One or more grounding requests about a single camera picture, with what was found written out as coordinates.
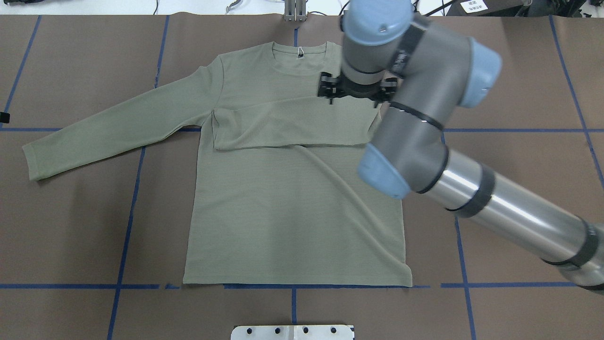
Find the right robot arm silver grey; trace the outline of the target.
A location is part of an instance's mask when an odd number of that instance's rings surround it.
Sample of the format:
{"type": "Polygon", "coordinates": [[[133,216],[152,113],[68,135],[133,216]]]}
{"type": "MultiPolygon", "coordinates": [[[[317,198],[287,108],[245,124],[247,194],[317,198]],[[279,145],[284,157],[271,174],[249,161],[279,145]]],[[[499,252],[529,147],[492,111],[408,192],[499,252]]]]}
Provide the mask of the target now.
{"type": "Polygon", "coordinates": [[[390,198],[427,196],[601,295],[603,224],[531,192],[446,138],[456,110],[479,106],[496,84],[500,54],[414,12],[407,0],[352,0],[339,28],[339,73],[320,75],[318,97],[387,105],[358,176],[390,198]]]}

